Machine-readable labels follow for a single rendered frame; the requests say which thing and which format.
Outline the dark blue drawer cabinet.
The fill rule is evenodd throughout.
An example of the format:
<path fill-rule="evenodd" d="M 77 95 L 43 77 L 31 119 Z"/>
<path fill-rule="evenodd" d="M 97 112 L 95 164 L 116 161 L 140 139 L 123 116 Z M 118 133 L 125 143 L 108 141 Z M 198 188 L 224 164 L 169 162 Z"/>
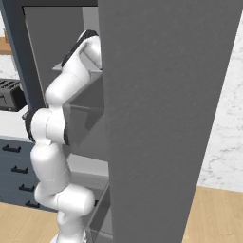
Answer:
<path fill-rule="evenodd" d="M 2 147 L 21 146 L 20 153 L 3 151 Z M 30 161 L 30 151 L 33 144 L 20 140 L 3 140 L 0 139 L 0 202 L 27 207 L 25 204 L 30 200 L 31 203 L 38 203 L 34 198 L 34 192 L 20 191 L 19 187 L 25 184 L 26 187 L 37 186 L 39 180 L 36 177 Z M 17 166 L 19 169 L 28 168 L 27 174 L 14 173 L 11 168 Z M 38 210 L 50 211 L 40 204 Z"/>

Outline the grey fridge door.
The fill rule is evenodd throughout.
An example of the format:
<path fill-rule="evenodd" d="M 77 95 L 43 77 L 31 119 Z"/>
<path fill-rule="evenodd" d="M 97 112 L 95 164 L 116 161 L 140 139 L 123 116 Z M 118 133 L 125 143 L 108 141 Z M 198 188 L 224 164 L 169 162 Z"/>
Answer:
<path fill-rule="evenodd" d="M 98 0 L 114 243 L 181 243 L 243 0 Z"/>

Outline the wooden wall shelf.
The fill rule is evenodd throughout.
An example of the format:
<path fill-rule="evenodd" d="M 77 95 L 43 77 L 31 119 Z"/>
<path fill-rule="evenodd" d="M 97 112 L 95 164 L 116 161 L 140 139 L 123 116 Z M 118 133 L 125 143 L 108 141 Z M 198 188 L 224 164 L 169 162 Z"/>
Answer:
<path fill-rule="evenodd" d="M 6 42 L 4 37 L 0 37 L 0 55 L 11 55 L 10 44 Z"/>

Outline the grey fridge door bin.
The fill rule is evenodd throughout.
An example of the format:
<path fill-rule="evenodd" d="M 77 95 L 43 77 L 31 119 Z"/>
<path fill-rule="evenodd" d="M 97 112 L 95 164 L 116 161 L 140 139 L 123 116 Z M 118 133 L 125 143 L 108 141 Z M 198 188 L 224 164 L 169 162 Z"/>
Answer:
<path fill-rule="evenodd" d="M 81 145 L 104 112 L 103 74 L 89 70 L 91 81 L 63 105 L 64 142 L 70 147 Z"/>
<path fill-rule="evenodd" d="M 86 226 L 87 243 L 113 243 L 109 184 L 106 184 Z"/>

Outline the black toaster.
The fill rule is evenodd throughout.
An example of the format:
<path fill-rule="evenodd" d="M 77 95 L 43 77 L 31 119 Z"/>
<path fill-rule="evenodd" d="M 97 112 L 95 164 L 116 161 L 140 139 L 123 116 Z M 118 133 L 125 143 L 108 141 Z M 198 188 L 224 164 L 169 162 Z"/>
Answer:
<path fill-rule="evenodd" d="M 20 81 L 0 78 L 0 110 L 18 112 L 26 105 Z"/>

